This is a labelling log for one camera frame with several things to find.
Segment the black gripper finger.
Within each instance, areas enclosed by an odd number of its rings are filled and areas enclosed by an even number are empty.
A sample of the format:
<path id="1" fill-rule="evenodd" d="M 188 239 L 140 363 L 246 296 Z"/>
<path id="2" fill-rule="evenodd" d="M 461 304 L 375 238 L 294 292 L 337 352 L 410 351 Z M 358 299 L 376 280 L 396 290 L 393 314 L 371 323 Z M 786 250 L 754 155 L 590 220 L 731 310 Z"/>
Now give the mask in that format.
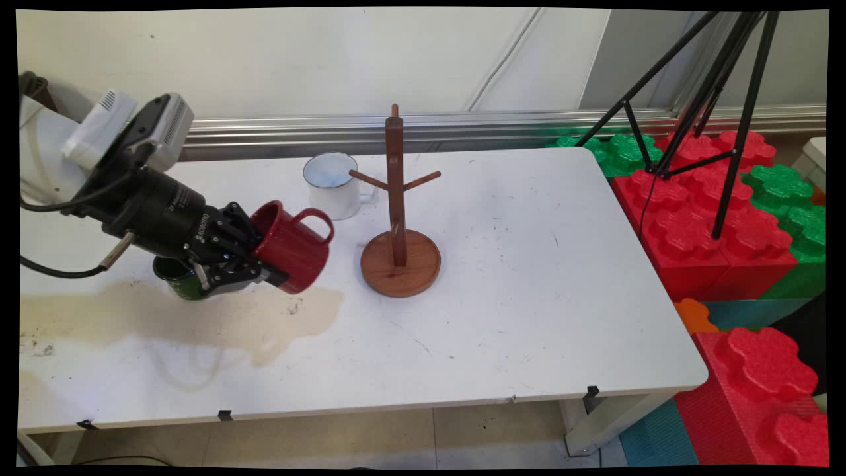
<path id="1" fill-rule="evenodd" d="M 228 253 L 237 256 L 253 256 L 262 244 L 264 235 L 259 227 L 236 202 L 230 202 L 217 209 L 214 219 L 214 241 Z"/>
<path id="2" fill-rule="evenodd" d="M 289 280 L 288 273 L 256 259 L 230 259 L 211 264 L 190 261 L 190 269 L 200 281 L 202 296 L 236 292 L 263 282 L 279 287 Z"/>

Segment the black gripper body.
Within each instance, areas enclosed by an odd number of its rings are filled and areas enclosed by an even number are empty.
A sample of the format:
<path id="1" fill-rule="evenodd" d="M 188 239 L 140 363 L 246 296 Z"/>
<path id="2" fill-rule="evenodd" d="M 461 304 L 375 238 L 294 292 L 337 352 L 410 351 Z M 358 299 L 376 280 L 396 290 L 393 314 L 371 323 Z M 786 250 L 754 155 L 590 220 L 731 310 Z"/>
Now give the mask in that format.
<path id="1" fill-rule="evenodd" d="M 227 255 L 206 238 L 220 217 L 217 208 L 175 178 L 151 169 L 134 171 L 129 180 L 85 204 L 85 216 L 115 238 L 133 233 L 136 247 L 157 256 L 221 263 Z"/>

